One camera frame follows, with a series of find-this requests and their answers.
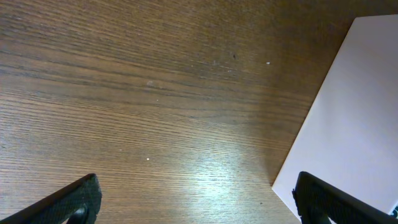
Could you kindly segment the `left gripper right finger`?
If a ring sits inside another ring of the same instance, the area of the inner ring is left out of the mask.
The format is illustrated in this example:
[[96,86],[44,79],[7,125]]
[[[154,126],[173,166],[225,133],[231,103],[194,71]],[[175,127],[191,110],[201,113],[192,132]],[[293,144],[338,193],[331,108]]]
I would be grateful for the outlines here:
[[301,171],[292,191],[302,224],[397,224],[392,216]]

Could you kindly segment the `teal mouthwash bottle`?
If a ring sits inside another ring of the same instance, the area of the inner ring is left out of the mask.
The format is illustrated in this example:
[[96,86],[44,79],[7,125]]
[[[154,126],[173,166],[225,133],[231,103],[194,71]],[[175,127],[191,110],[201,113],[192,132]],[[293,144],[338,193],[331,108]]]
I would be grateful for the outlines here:
[[395,219],[398,219],[398,205],[395,205],[395,207],[392,209],[390,216],[392,216]]

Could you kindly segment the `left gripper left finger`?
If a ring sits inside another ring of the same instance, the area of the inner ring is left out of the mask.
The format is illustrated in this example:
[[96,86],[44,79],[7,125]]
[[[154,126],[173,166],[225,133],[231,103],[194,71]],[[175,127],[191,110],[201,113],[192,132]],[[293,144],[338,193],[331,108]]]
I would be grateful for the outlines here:
[[88,174],[29,207],[1,220],[10,224],[94,224],[102,193],[96,174]]

